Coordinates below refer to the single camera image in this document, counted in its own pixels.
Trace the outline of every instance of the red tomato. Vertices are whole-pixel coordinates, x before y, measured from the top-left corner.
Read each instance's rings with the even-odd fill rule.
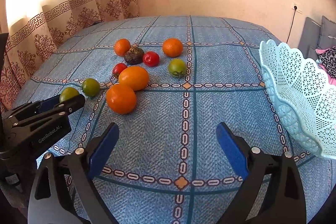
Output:
[[[119,77],[119,74],[121,74],[121,72],[126,69],[127,66],[124,63],[118,63],[117,65],[114,66],[113,70],[112,70],[112,74],[115,78]]]
[[[147,65],[148,67],[155,67],[160,62],[160,57],[156,52],[146,52],[143,55],[142,61]]]

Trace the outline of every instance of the blue bedspread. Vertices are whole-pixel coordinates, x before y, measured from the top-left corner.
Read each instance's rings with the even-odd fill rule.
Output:
[[[149,86],[136,93],[136,109],[121,116],[105,104],[105,92],[115,81],[112,68],[122,61],[113,45],[123,37],[144,51],[157,52],[161,62],[146,67]],[[167,73],[170,58],[163,55],[161,44],[169,37],[184,44],[181,58],[188,70],[183,80]],[[229,18],[100,23],[78,32],[45,61],[15,105],[47,99],[67,86],[80,87],[88,77],[101,83],[100,94],[87,98],[85,107],[70,116],[71,133],[49,151],[64,155],[85,147],[110,122],[119,125],[119,141],[94,183],[120,224],[217,222],[241,185],[216,140],[215,129],[222,121],[250,146],[277,155],[287,148],[295,155],[309,221],[336,182],[335,162],[309,155],[281,126],[259,66],[259,44],[268,39],[279,42],[261,26]],[[250,217],[258,212],[267,185],[265,180]],[[85,216],[76,195],[73,200]]]

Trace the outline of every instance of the black power cord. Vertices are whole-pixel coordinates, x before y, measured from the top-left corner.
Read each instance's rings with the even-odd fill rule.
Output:
[[[295,12],[296,12],[296,10],[297,10],[297,6],[294,5],[294,14],[293,14],[292,25],[291,25],[291,28],[290,28],[290,30],[289,30],[289,34],[288,34],[288,38],[287,38],[287,42],[286,42],[286,44],[288,43],[289,36],[291,35],[291,30],[292,30],[292,27],[293,27],[293,22],[294,22],[294,17],[295,17]]]

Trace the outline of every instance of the dark brown fruit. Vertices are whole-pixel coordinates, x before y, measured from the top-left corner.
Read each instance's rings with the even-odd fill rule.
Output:
[[[129,65],[136,65],[142,63],[142,57],[144,52],[142,49],[137,47],[132,47],[128,52],[125,54],[125,61]]]

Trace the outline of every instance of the basket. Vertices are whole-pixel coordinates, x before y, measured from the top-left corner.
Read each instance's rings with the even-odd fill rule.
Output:
[[[336,86],[285,43],[262,41],[259,54],[267,93],[290,136],[310,153],[336,159]]]

